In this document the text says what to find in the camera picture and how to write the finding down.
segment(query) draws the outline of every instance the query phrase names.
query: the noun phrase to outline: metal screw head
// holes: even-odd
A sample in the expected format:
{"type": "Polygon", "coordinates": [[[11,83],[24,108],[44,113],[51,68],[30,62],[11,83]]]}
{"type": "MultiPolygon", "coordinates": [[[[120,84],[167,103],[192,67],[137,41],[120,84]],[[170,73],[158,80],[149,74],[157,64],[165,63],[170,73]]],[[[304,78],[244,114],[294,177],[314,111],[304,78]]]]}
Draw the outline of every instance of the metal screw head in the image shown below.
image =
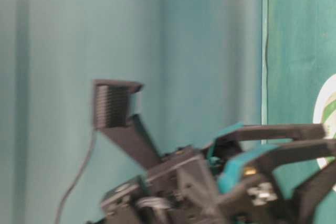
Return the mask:
{"type": "Polygon", "coordinates": [[[129,188],[129,184],[123,184],[122,186],[119,186],[116,190],[114,190],[116,193],[119,193],[121,191],[124,191],[125,189],[129,188]]]}
{"type": "Polygon", "coordinates": [[[115,211],[110,211],[110,212],[107,213],[108,216],[113,216],[115,214],[116,214],[115,211]]]}
{"type": "Polygon", "coordinates": [[[249,176],[249,175],[253,175],[256,173],[257,173],[257,170],[254,167],[249,167],[249,166],[244,167],[244,170],[243,170],[244,176],[249,176]]]}

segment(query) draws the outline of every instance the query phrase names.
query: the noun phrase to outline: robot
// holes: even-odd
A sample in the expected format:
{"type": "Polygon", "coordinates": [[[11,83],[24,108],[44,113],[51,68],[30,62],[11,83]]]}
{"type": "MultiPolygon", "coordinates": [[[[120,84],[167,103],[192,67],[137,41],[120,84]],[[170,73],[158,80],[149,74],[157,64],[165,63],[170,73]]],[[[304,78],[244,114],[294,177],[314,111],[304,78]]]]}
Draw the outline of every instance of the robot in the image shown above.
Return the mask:
{"type": "Polygon", "coordinates": [[[336,161],[298,185],[285,199],[272,171],[278,166],[335,156],[336,139],[322,124],[228,127],[198,149],[160,156],[139,114],[130,115],[138,82],[95,80],[93,125],[145,170],[105,194],[105,217],[94,224],[310,224],[336,183],[336,161]],[[290,138],[244,152],[241,141],[290,138]]]}

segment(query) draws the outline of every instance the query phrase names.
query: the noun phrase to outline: wire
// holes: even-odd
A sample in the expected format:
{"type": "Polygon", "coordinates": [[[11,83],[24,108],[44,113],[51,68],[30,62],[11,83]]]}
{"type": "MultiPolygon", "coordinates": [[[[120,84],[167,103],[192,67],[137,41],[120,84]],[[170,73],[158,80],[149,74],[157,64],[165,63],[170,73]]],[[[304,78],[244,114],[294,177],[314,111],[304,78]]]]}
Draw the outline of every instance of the wire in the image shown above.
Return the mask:
{"type": "Polygon", "coordinates": [[[59,224],[60,223],[60,218],[61,218],[61,215],[62,215],[62,211],[63,211],[63,208],[64,208],[64,205],[65,205],[65,202],[67,200],[67,198],[69,197],[70,193],[72,192],[73,188],[76,186],[79,178],[81,177],[81,175],[83,174],[89,160],[90,160],[90,157],[92,155],[92,151],[94,149],[94,145],[96,143],[96,129],[95,128],[92,128],[92,131],[91,131],[91,140],[90,140],[90,145],[89,145],[89,149],[85,155],[85,159],[83,161],[83,163],[81,164],[81,166],[79,167],[79,170],[73,180],[73,182],[70,184],[70,186],[68,187],[68,189],[65,191],[64,195],[62,196],[62,199],[61,201],[59,202],[58,204],[58,208],[57,208],[57,212],[56,212],[56,217],[55,217],[55,224],[59,224]]]}

